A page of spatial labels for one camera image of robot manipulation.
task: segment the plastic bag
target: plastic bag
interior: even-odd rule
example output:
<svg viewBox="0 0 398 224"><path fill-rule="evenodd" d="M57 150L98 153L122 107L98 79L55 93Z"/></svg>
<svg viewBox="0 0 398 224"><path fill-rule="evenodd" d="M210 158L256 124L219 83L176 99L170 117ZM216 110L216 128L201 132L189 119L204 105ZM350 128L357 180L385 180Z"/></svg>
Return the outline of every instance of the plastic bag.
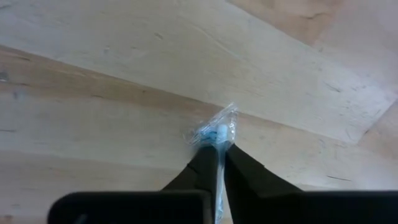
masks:
<svg viewBox="0 0 398 224"><path fill-rule="evenodd" d="M225 152L235 142L237 115L237 107L234 103L231 103L214 115L207 123L203 123L199 128L192 129L188 134L184 135L185 140L196 149L211 145L218 151L216 224L221 223L224 213L223 177Z"/></svg>

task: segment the wood grain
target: wood grain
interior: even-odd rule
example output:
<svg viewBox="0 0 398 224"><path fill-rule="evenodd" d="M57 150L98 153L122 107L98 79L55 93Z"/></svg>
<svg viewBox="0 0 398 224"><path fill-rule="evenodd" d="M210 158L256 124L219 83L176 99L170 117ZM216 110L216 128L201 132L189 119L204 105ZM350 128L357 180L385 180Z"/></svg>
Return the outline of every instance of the wood grain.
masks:
<svg viewBox="0 0 398 224"><path fill-rule="evenodd" d="M229 0L291 37L313 45L343 0Z"/></svg>
<svg viewBox="0 0 398 224"><path fill-rule="evenodd" d="M0 29L0 44L346 142L396 98L224 0L19 2Z"/></svg>
<svg viewBox="0 0 398 224"><path fill-rule="evenodd" d="M346 1L315 48L358 75L398 93L397 10L397 1Z"/></svg>
<svg viewBox="0 0 398 224"><path fill-rule="evenodd" d="M182 133L220 109L7 48L0 64L1 224L45 223L68 192L160 189L192 157ZM397 110L357 146L239 114L236 143L303 189L398 189Z"/></svg>

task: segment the light wooden board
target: light wooden board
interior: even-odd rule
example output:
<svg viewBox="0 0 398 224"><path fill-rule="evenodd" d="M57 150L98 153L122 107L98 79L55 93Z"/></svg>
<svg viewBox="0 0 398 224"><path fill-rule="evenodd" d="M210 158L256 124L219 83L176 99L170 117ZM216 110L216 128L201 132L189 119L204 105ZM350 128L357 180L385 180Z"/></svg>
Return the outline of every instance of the light wooden board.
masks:
<svg viewBox="0 0 398 224"><path fill-rule="evenodd" d="M41 57L3 52L9 81L0 83L1 151L181 170L192 156L182 134L221 109ZM391 164L384 159L394 159L396 106L391 111L382 120L390 125L376 126L390 134L371 129L364 145L245 114L239 115L236 142L295 184L373 188L377 182L363 185L362 178L375 177L359 175L356 167L364 161L376 167L380 161Z"/></svg>
<svg viewBox="0 0 398 224"><path fill-rule="evenodd" d="M160 189L192 157L182 133L220 109L6 48L0 61L1 224L45 223L77 190ZM240 114L236 142L302 189L398 189L397 114L357 146Z"/></svg>
<svg viewBox="0 0 398 224"><path fill-rule="evenodd" d="M397 1L346 1L315 48L358 75L398 93L397 11Z"/></svg>
<svg viewBox="0 0 398 224"><path fill-rule="evenodd" d="M291 37L312 45L343 0L229 0Z"/></svg>
<svg viewBox="0 0 398 224"><path fill-rule="evenodd" d="M224 0L11 1L0 29L0 44L347 142L396 98Z"/></svg>

